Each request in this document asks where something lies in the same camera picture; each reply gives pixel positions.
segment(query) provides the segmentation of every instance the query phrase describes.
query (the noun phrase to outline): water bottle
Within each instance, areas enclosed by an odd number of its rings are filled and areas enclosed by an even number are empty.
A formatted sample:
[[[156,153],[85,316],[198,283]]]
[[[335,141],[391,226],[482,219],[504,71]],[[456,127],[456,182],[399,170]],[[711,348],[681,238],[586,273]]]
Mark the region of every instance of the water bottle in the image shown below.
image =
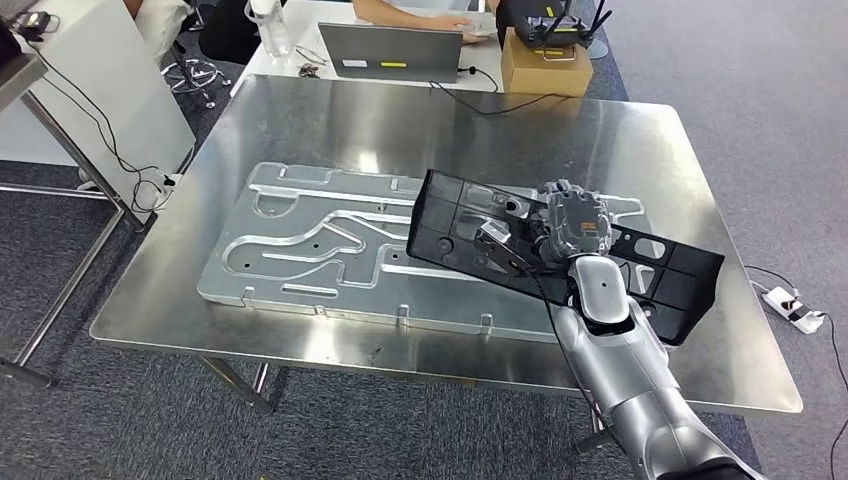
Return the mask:
[[[276,59],[291,52],[280,0],[248,0],[244,4],[244,15],[259,28],[259,37],[268,55]]]

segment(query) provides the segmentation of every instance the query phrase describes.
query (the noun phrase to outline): black plastic tray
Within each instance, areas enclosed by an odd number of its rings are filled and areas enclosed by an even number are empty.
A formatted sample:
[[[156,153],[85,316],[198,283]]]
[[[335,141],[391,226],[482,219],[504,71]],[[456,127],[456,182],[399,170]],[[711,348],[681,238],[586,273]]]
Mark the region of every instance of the black plastic tray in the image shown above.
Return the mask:
[[[469,215],[503,222],[513,234],[510,248],[531,266],[541,263],[538,258],[530,258],[532,254],[528,252],[532,245],[522,238],[529,230],[527,221],[508,214],[502,201],[485,205],[480,200],[480,192],[487,191],[492,193],[493,198],[500,195],[502,200],[505,196],[510,201],[526,204],[530,209],[545,207],[538,200],[429,170],[413,207],[407,253],[411,257],[542,298],[529,277],[500,273],[481,262],[482,254],[474,246],[473,235],[463,231],[469,229]],[[471,199],[469,192],[474,192],[477,198]],[[619,233],[610,255],[654,270],[645,291],[630,289],[630,295],[645,309],[660,340],[669,345],[681,345],[715,301],[715,286],[724,256],[638,230],[618,225],[613,228]],[[640,254],[636,243],[641,239],[662,244],[662,255],[653,258]],[[450,242],[447,252],[445,242]],[[561,306],[570,297],[565,271],[540,273],[538,278],[551,303]]]

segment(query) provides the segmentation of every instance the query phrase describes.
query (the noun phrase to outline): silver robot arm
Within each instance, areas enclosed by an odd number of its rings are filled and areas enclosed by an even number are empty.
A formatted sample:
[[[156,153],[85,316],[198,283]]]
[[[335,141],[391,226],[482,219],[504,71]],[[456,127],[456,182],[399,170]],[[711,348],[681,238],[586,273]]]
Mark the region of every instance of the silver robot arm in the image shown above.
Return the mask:
[[[627,295],[618,265],[603,255],[572,259],[577,294],[553,317],[573,373],[612,423],[639,479],[765,480],[695,415],[668,368],[668,353]]]

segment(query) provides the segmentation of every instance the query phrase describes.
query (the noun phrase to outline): person's hand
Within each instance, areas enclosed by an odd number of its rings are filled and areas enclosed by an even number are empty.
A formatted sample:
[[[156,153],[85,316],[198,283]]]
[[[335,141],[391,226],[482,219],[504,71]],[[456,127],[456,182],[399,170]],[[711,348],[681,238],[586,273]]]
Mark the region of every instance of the person's hand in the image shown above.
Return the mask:
[[[456,15],[430,17],[424,19],[424,28],[430,30],[459,30],[460,25],[471,25],[471,20]]]
[[[470,45],[472,43],[480,43],[488,40],[489,37],[478,37],[476,35],[471,35],[470,33],[462,32],[462,43],[466,45]]]
[[[458,17],[456,15],[445,15],[442,17],[431,17],[426,18],[424,20],[424,28],[430,30],[448,30],[448,31],[456,31],[459,30],[461,25],[471,25],[472,22],[470,19],[465,17]],[[478,37],[475,35],[471,35],[468,33],[462,33],[462,43],[471,44],[471,43],[479,43],[486,40],[486,37]]]

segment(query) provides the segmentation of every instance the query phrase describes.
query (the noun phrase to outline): power strip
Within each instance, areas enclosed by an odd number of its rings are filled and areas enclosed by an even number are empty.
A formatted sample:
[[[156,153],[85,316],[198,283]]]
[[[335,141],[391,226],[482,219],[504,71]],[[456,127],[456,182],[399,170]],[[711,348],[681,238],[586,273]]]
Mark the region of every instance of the power strip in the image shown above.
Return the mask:
[[[781,287],[772,289],[768,293],[763,294],[763,300],[774,311],[785,318],[795,328],[809,335],[816,333],[819,327],[824,323],[822,312],[816,312],[807,308],[803,303],[791,293]]]
[[[178,173],[173,173],[167,177],[167,181],[162,186],[162,191],[156,192],[156,200],[153,205],[155,205],[157,212],[161,212],[167,208],[168,202],[174,194],[174,190],[177,189],[177,185],[179,185],[182,179],[183,176]]]

